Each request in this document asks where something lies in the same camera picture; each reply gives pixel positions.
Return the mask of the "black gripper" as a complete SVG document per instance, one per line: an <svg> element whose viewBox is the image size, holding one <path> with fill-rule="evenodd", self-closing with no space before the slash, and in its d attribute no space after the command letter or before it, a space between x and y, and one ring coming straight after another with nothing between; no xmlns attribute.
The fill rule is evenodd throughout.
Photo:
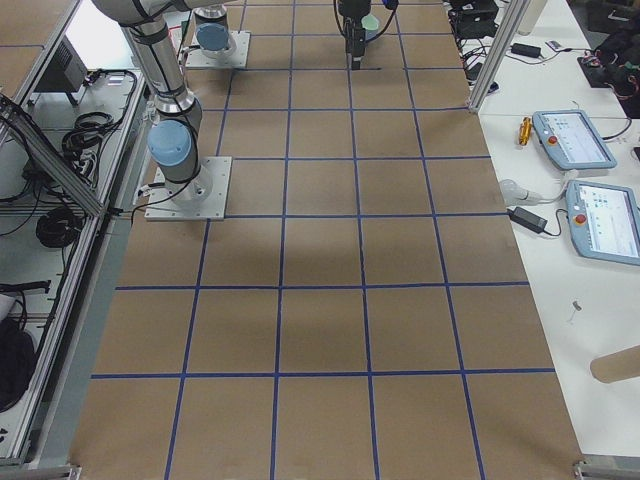
<svg viewBox="0 0 640 480"><path fill-rule="evenodd" d="M366 48L363 18L371 12L368 0L338 0L337 12L343 18L346 53L351 56L351 69L359 70Z"/></svg>

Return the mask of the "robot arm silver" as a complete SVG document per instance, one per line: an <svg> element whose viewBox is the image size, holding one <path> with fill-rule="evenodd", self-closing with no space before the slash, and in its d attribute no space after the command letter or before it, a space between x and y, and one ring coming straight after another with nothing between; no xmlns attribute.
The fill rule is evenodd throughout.
<svg viewBox="0 0 640 480"><path fill-rule="evenodd" d="M227 8L223 4L199 7L193 13L195 38L205 56L221 58L235 52L236 44L228 28Z"/></svg>
<svg viewBox="0 0 640 480"><path fill-rule="evenodd" d="M168 198L193 205L211 191L213 177L203 171L198 153L202 108L187 86L165 14L196 17L198 47L208 55L231 48L223 1L96 1L96 8L118 23L154 94L159 123L147 137L148 149L164 175Z"/></svg>

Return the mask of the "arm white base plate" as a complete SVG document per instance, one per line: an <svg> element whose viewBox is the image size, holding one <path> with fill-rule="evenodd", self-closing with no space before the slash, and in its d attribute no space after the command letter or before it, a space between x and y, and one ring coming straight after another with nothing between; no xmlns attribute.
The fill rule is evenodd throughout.
<svg viewBox="0 0 640 480"><path fill-rule="evenodd" d="M151 191L151 206L146 208L144 217L149 221L222 221L226 213L231 169L230 156L203 157L198 176L185 190L170 198L181 186L167 183L157 167L154 181L163 183L163 186Z"/></svg>
<svg viewBox="0 0 640 480"><path fill-rule="evenodd" d="M225 50L208 51L200 48L193 37L183 58L184 67L191 70L202 69L244 69L247 64L251 33L249 31L229 31L229 47Z"/></svg>

